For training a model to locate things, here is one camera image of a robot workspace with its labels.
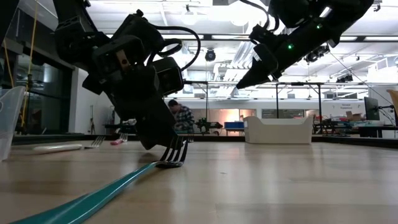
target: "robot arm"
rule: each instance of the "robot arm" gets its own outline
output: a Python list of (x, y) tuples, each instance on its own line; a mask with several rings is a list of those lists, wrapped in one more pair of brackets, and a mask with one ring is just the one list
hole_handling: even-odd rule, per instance
[[(162, 97), (182, 90), (181, 71), (198, 57), (199, 36), (184, 27), (154, 26), (138, 10), (109, 38), (98, 32), (87, 13), (88, 0), (53, 2), (58, 15), (58, 54), (88, 72), (83, 87), (96, 94), (105, 92), (122, 120), (135, 118), (137, 134), (146, 149), (156, 144), (169, 146), (176, 136), (175, 118)], [(164, 40), (159, 29), (183, 30), (197, 38), (197, 54), (187, 66), (180, 68), (169, 57), (182, 48), (182, 41)], [(161, 52), (171, 44), (177, 46)], [(153, 62), (155, 55), (163, 59)]]
[[(291, 34), (274, 35), (267, 27), (257, 25), (249, 36), (257, 45), (254, 51), (259, 60), (253, 59), (251, 69), (237, 84), (246, 88), (270, 82), (282, 76), (282, 72), (301, 60), (325, 42), (336, 47), (344, 31), (364, 16), (374, 0), (271, 0), (269, 12), (288, 28), (296, 28)], [(329, 13), (322, 12), (329, 7)]]

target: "monitor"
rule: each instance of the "monitor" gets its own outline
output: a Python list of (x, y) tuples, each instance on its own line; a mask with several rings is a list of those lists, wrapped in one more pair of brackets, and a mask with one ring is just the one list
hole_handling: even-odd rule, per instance
[(377, 99), (365, 97), (366, 119), (369, 121), (380, 121), (379, 102)]

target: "plaid shirt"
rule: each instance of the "plaid shirt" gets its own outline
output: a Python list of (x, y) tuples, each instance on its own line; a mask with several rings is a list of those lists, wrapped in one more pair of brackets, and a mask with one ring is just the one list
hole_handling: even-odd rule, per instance
[(175, 114), (175, 120), (175, 127), (179, 131), (188, 131), (189, 133), (193, 133), (193, 124), (195, 123), (195, 120), (190, 108), (181, 105), (180, 111)]

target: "white plastic bin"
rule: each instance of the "white plastic bin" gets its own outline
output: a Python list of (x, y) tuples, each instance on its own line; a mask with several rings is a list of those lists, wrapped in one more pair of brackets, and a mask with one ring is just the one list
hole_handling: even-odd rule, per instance
[(23, 86), (0, 90), (0, 162), (7, 159), (10, 154), (24, 93)]

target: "person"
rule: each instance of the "person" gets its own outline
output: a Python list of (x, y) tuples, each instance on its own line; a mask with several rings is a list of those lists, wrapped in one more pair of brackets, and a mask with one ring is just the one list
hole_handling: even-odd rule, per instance
[(179, 104), (175, 100), (169, 101), (169, 108), (175, 116), (175, 130), (193, 133), (193, 124), (195, 120), (192, 110), (187, 106)]

